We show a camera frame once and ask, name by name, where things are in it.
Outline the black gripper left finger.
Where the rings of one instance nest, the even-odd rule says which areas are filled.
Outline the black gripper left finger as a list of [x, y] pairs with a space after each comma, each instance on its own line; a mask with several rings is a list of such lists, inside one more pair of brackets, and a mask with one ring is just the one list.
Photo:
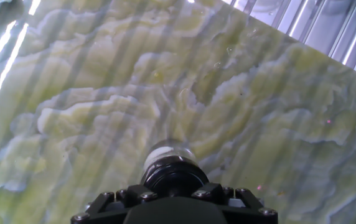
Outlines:
[[143, 185], [132, 185], [116, 192], [103, 192], [84, 212], [73, 215], [70, 223], [123, 224], [132, 208], [157, 198], [157, 193]]

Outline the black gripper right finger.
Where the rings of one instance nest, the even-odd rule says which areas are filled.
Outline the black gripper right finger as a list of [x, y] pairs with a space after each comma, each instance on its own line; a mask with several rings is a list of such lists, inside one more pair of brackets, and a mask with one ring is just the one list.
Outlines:
[[207, 183], [192, 193], [192, 198], [205, 202], [201, 206], [216, 223], [278, 224], [278, 212], [265, 207], [246, 188], [234, 189], [218, 183]]

